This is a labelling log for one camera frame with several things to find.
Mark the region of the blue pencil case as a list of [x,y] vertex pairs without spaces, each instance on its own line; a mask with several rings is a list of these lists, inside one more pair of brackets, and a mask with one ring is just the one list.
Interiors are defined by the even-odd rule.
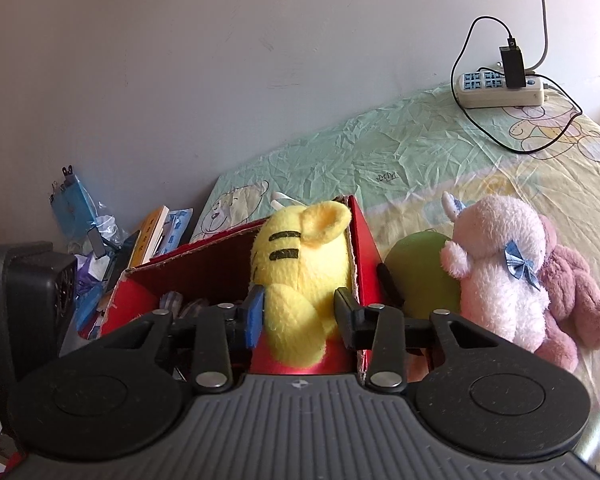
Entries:
[[82,292],[76,300],[76,312],[74,312],[74,322],[76,322],[76,330],[84,330],[87,323],[93,317],[100,298],[104,293],[104,285],[98,283],[90,288],[87,292]]

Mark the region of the black charger adapter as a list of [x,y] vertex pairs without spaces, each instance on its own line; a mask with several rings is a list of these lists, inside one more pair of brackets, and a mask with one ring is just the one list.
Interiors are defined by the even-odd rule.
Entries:
[[524,58],[513,36],[507,38],[506,46],[500,47],[500,53],[506,87],[510,90],[524,88],[527,85]]

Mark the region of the yellow tiger plush toy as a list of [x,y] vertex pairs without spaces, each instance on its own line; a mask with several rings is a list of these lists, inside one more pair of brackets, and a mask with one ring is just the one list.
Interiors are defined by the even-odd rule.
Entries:
[[274,361],[312,367],[335,336],[334,292],[351,285],[351,211],[328,200],[268,217],[251,249],[253,285],[264,288],[263,322]]

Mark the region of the yellow book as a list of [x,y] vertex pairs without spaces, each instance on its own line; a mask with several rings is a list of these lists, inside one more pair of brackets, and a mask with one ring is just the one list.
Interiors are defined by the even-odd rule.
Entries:
[[151,211],[143,220],[129,261],[130,268],[148,263],[155,255],[162,240],[164,224],[168,214],[169,208],[162,205]]

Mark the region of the black left gripper housing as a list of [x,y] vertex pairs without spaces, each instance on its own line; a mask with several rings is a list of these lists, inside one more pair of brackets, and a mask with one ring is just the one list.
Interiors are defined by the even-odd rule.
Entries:
[[76,257],[50,242],[0,245],[0,421],[9,395],[58,357],[73,316]]

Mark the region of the white power strip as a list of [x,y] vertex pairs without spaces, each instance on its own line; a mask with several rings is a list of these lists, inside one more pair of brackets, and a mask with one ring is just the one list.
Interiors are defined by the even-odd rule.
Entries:
[[526,84],[511,89],[503,74],[478,70],[457,77],[454,94],[464,108],[540,106],[545,101],[544,87],[537,76],[527,76]]

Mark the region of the green plush toy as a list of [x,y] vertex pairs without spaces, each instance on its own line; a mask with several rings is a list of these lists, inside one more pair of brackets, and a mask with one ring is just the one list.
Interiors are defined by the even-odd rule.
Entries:
[[440,260],[448,240],[438,232],[417,232],[398,240],[386,255],[385,266],[408,318],[429,318],[437,309],[460,312],[460,282]]

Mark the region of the green cartoon bear bedsheet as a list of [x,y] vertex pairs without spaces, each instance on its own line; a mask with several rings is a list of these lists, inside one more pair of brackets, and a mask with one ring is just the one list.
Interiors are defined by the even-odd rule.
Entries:
[[[386,256],[398,240],[433,229],[449,239],[445,192],[464,205],[513,196],[554,224],[558,243],[585,258],[600,288],[600,129],[559,96],[470,122],[454,88],[383,107],[268,156],[219,182],[196,239],[264,219],[289,205],[356,195]],[[576,374],[593,417],[579,455],[600,471],[600,350],[578,348]]]

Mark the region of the blue patterned book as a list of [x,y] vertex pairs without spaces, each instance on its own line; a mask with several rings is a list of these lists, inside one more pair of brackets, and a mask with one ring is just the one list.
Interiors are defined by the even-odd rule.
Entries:
[[158,247],[154,252],[155,256],[168,254],[178,248],[192,217],[192,208],[173,209],[169,211],[163,225]]

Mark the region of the red cardboard box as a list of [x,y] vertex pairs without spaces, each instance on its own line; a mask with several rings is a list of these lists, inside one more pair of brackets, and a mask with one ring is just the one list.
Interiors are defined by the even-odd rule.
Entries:
[[[362,210],[353,196],[332,200],[346,205],[351,211],[347,230],[352,263],[351,285],[346,288],[362,306],[382,304],[388,296],[378,274],[380,253]],[[100,332],[108,335],[157,309],[161,298],[169,292],[181,294],[184,304],[196,300],[206,300],[208,304],[244,300],[250,289],[257,286],[250,281],[251,249],[268,217],[182,246],[170,254],[126,270],[114,288]],[[326,354],[321,362],[308,368],[293,368],[273,360],[263,325],[250,366],[251,373],[267,375],[341,374],[357,368],[356,353],[344,346],[338,326],[335,336],[327,341]]]

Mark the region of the mauve teddy bear plush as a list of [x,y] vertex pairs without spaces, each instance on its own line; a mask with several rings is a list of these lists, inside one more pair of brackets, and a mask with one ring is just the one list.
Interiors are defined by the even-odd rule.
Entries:
[[550,305],[544,314],[544,340],[535,354],[574,372],[579,347],[600,350],[600,288],[580,252],[558,243],[549,218],[541,221],[546,256],[538,277]]

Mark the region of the pink plush with blue bow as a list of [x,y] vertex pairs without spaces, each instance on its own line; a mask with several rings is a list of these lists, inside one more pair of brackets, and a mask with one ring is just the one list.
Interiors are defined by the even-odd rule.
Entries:
[[453,222],[441,266],[460,282],[460,314],[535,352],[545,337],[550,303],[538,278],[546,256],[539,214],[513,196],[487,195],[466,206],[445,192],[441,203]]

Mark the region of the purple tissue pack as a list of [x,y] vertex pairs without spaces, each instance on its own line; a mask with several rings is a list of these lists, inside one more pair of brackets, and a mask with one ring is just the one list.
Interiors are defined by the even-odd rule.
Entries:
[[76,255],[76,296],[82,296],[102,282],[108,269],[108,255],[96,258],[91,252],[88,256]]

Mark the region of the blue paper bag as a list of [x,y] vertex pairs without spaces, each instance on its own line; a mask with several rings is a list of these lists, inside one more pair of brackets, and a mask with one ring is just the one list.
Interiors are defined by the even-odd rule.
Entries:
[[82,243],[96,228],[96,205],[73,166],[62,168],[64,180],[52,183],[50,206],[62,234],[69,242]]

